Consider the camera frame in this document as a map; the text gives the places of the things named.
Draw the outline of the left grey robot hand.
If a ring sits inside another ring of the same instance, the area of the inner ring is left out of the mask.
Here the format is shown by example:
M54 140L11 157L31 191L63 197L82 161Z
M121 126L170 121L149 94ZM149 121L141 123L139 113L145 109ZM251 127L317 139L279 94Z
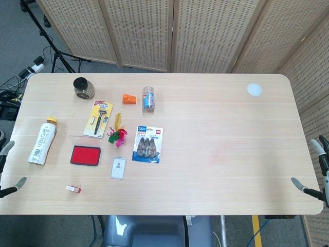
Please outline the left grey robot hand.
M5 167L7 155L9 154L9 151L13 148L13 146L15 144L14 141L9 141L8 143L6 143L6 141L7 141L7 139L6 139L5 133L1 130L1 171L0 171L1 175L2 175L4 167ZM14 186L8 187L6 189L1 188L1 198L4 198L4 197L20 190L24 186L26 181L27 181L27 178L23 177Z

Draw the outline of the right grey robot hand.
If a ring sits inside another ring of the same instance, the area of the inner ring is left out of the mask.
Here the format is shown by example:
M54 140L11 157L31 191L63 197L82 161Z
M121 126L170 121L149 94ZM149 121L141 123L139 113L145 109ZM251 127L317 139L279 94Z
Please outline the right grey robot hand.
M322 191L317 191L304 186L296 178L291 178L291 181L297 189L311 197L323 201L325 206L328 207L328 140L322 135L319 135L318 138L321 144L319 144L315 139L311 139L310 143L318 155L324 188Z

